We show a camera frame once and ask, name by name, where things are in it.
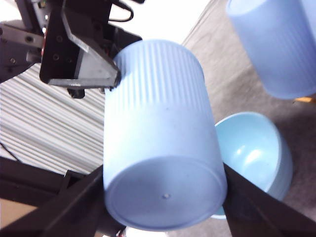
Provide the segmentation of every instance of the screw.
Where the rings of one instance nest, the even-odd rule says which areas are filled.
[[[55,53],[55,54],[53,55],[53,60],[54,60],[54,61],[58,61],[58,60],[59,60],[59,55],[58,55],[57,53]]]
[[[31,37],[31,36],[26,36],[25,37],[25,41],[27,42],[27,43],[32,43],[33,42],[33,37]]]
[[[57,42],[61,43],[63,41],[63,38],[61,36],[56,37]]]

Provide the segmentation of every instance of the bolt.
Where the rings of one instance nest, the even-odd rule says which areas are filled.
[[[61,36],[56,37],[57,42],[61,43],[63,41],[63,38]]]
[[[55,54],[53,55],[53,60],[54,60],[54,61],[58,61],[58,60],[59,60],[59,55],[58,55],[57,53],[55,53]]]

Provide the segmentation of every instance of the metal bracket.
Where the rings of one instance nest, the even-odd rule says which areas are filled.
[[[224,167],[228,193],[223,208],[233,237],[316,236],[316,222]]]
[[[0,83],[41,61],[43,36],[27,32],[22,21],[0,23]]]

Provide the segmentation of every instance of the light blue cup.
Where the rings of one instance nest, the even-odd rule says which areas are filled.
[[[231,115],[216,125],[223,162],[272,197],[282,200],[291,184],[290,150],[277,127],[255,112]],[[225,219],[221,207],[216,219]]]
[[[226,12],[265,90],[280,99],[316,93],[316,1],[229,0]]]

